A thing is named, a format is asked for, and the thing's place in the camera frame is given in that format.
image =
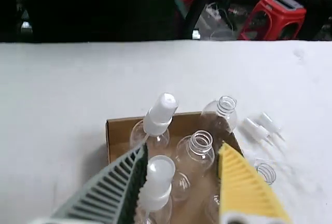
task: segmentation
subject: red plastic stool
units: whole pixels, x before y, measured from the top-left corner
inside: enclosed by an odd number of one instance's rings
[[[238,40],[294,39],[306,12],[294,0],[260,0],[247,18]],[[264,18],[260,24],[257,23],[259,17]]]

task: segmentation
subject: bottle thread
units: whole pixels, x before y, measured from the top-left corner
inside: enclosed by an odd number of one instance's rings
[[[212,136],[207,131],[195,132],[189,142],[190,150],[197,155],[205,155],[212,148]]]
[[[237,101],[230,96],[222,96],[217,103],[217,113],[220,115],[231,114],[235,107],[237,106]]]

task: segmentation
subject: white pump head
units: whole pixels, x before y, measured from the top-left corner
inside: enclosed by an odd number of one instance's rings
[[[273,145],[269,140],[270,133],[261,125],[256,124],[250,118],[245,118],[243,121],[243,127],[249,134],[253,137],[255,141],[260,141],[261,139],[267,141],[270,145]]]
[[[146,182],[140,192],[140,205],[148,212],[162,209],[169,200],[175,164],[167,156],[149,159]]]
[[[282,140],[284,138],[280,134],[280,128],[275,124],[275,122],[265,113],[261,113],[258,119],[259,123],[270,133],[277,134]]]
[[[143,119],[144,132],[150,136],[163,134],[172,122],[172,117],[177,108],[178,102],[173,95],[169,93],[160,95],[155,105]]]

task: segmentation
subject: brown cardboard box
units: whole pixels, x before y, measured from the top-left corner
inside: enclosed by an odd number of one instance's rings
[[[170,156],[172,154],[181,138],[198,130],[199,116],[200,113],[185,113],[176,114],[173,117],[173,121],[169,127],[171,144],[169,150],[166,152],[167,155]],[[134,125],[140,120],[142,120],[142,117],[107,120],[106,142],[109,163],[129,149],[130,132]],[[233,134],[225,141],[241,153],[241,149]],[[173,202],[171,223],[209,223],[204,213],[205,202],[211,194],[217,193],[218,179],[214,167],[214,169],[212,168],[204,177],[195,183],[189,199],[184,202]]]

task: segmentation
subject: clear plastic bottle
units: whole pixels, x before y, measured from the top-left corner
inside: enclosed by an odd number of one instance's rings
[[[178,102],[173,95],[161,94],[144,119],[134,126],[130,134],[130,148],[146,142],[150,158],[164,155],[170,142],[168,126],[177,107]]]
[[[211,133],[215,154],[237,126],[236,105],[237,101],[232,97],[222,96],[219,101],[210,102],[201,113],[200,128]]]
[[[130,134],[130,148],[135,147],[139,142],[145,140],[148,147],[149,158],[156,155],[164,155],[165,149],[170,142],[170,132],[168,129],[158,136],[147,135],[144,131],[143,121],[138,122]]]
[[[219,223],[219,207],[220,207],[220,185],[215,189],[215,192],[209,195],[204,206],[205,215],[212,224]]]
[[[176,172],[173,178],[174,201],[188,198],[192,184],[211,167],[214,162],[212,136],[207,131],[197,131],[177,144],[173,160]]]
[[[136,209],[136,224],[169,224],[172,216],[172,159],[158,155],[149,159],[146,182],[141,189]]]

